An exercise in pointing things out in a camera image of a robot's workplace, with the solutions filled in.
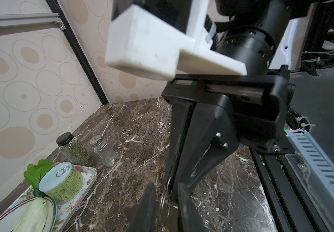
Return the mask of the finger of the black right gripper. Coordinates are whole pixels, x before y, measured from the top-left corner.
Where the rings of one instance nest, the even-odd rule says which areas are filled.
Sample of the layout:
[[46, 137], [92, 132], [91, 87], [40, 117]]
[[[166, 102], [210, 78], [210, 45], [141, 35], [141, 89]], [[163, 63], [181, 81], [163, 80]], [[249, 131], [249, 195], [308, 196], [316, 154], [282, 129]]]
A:
[[178, 185], [191, 195], [202, 178], [237, 150], [239, 139], [232, 115], [223, 107], [197, 103], [184, 139], [171, 200], [178, 200]]
[[169, 154], [166, 158], [163, 185], [167, 191], [173, 190], [174, 181], [183, 150], [186, 134], [194, 110], [194, 104], [176, 99], [172, 104]]

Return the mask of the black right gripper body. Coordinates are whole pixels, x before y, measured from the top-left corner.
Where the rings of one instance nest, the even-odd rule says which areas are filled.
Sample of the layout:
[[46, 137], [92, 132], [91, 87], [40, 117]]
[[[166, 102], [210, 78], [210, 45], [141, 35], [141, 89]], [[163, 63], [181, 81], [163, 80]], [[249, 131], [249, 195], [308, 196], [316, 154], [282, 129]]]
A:
[[175, 99], [219, 105], [233, 116], [240, 141], [268, 153], [283, 133], [295, 85], [290, 69], [270, 69], [265, 75], [178, 74], [162, 92]]

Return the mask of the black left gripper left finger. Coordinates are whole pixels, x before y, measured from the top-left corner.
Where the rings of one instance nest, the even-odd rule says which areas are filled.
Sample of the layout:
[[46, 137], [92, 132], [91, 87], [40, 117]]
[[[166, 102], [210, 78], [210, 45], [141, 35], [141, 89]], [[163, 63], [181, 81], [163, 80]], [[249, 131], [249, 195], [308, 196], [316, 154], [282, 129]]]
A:
[[127, 232], [154, 232], [156, 189], [149, 183], [138, 204], [126, 208]]

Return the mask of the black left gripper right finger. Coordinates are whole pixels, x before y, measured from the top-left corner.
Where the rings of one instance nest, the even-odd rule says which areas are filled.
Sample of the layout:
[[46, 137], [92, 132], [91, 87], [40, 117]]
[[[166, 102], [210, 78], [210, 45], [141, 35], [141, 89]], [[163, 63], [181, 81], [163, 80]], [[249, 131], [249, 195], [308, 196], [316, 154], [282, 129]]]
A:
[[178, 230], [179, 232], [205, 232], [206, 227], [191, 199], [187, 186], [178, 184]]

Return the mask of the metal keyring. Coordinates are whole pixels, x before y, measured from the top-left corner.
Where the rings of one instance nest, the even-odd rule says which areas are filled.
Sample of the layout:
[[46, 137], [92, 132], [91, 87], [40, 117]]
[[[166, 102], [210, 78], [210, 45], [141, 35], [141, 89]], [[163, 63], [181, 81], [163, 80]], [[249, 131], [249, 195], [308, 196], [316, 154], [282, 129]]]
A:
[[178, 231], [178, 206], [171, 202], [171, 179], [168, 179], [168, 182], [162, 193], [162, 197], [158, 206], [158, 219], [160, 223], [168, 228], [170, 232]]

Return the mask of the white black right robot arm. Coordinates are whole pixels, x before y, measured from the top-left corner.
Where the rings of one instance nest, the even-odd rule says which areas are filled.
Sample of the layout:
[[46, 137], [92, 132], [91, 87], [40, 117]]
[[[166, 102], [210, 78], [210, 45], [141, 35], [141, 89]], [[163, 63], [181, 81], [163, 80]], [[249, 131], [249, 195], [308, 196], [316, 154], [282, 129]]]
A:
[[284, 132], [295, 86], [285, 66], [270, 69], [292, 19], [307, 15], [310, 1], [217, 1], [216, 51], [243, 62], [247, 75], [180, 74], [162, 97], [172, 106], [169, 156], [163, 184], [178, 201], [179, 184], [191, 195], [202, 178], [240, 144], [269, 152]]

